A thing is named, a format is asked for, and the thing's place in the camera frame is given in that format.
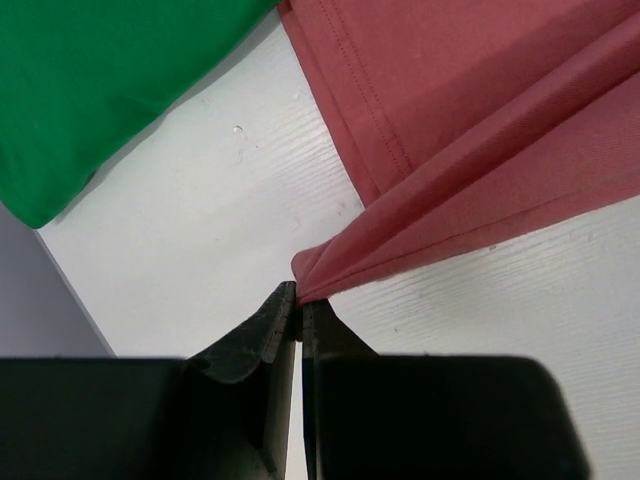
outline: red cloth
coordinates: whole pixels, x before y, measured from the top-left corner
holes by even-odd
[[[640,0],[290,0],[367,207],[299,253],[301,302],[640,194]]]

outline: green cloth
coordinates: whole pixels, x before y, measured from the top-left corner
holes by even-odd
[[[276,0],[0,0],[0,200],[39,228]]]

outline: white tabletop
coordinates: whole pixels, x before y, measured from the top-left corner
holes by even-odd
[[[361,211],[274,13],[39,233],[118,355],[188,356]],[[381,352],[540,359],[598,478],[640,475],[640,198],[332,303]]]

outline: white table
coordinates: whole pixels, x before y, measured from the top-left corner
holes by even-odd
[[[39,232],[121,356],[213,343],[292,278],[294,253],[362,211],[275,13],[177,105]],[[540,359],[598,477],[640,476],[640,198],[333,304],[382,352]],[[294,388],[288,478],[301,479]]]

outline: red fabric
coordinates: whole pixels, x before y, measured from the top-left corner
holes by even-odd
[[[640,0],[290,0],[365,212],[302,302],[640,194]]]

